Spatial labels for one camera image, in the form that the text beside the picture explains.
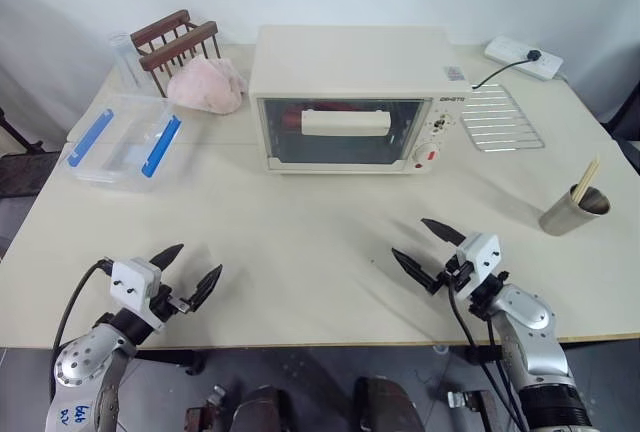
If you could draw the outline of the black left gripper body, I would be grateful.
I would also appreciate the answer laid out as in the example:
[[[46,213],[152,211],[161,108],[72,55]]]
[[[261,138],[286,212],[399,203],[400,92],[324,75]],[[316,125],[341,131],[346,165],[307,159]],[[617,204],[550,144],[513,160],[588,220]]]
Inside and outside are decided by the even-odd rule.
[[[187,299],[174,297],[172,288],[166,284],[160,284],[158,293],[150,300],[149,307],[162,323],[166,323],[178,313],[187,314],[193,311],[192,304]]]

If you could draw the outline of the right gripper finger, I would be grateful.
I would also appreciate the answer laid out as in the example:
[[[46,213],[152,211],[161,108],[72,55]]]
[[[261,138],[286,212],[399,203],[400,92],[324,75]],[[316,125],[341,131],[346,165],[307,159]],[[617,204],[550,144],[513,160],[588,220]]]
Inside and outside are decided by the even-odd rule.
[[[459,247],[466,237],[451,226],[435,219],[422,218],[421,222],[440,240]]]
[[[435,280],[422,269],[418,262],[396,248],[392,248],[391,252],[406,274],[429,294],[433,295],[435,293]]]

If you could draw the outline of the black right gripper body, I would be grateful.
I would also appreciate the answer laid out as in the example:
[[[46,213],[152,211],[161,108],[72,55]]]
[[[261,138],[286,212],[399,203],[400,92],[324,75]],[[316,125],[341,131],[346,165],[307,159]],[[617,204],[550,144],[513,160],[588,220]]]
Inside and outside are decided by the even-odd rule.
[[[446,262],[444,269],[436,275],[431,294],[435,295],[444,286],[458,294],[470,284],[474,273],[475,268],[470,261],[461,262],[454,255]]]

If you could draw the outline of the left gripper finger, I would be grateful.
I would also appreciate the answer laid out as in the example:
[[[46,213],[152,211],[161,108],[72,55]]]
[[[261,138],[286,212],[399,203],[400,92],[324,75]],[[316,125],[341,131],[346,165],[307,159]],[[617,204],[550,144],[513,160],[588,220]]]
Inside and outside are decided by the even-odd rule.
[[[196,289],[188,299],[189,310],[197,311],[199,307],[207,300],[213,292],[220,275],[223,271],[223,265],[220,264],[213,270],[208,272],[196,285]]]
[[[150,263],[159,270],[166,270],[183,249],[183,244],[170,246],[150,259]]]

